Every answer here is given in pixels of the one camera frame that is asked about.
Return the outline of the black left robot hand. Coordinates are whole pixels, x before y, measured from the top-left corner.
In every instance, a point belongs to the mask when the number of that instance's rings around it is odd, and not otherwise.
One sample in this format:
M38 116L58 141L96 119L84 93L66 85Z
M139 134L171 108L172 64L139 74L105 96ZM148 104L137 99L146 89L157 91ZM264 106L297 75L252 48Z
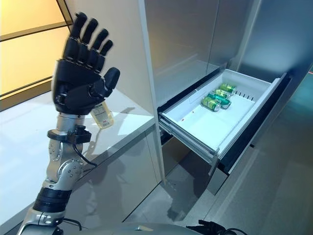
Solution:
M97 26L96 19L88 21L85 13L76 14L51 83L52 99L59 113L87 115L109 97L117 85L119 69L112 67L104 76L100 74L113 42L106 39L109 33L102 29L91 43Z

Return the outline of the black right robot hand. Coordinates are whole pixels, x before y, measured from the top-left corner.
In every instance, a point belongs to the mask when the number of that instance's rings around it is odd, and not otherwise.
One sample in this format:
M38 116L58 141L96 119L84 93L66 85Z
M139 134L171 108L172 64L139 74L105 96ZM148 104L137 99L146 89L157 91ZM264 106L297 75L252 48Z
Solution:
M213 222L199 220L197 226L192 226L190 229L202 234L202 235L221 235L226 231L226 228Z

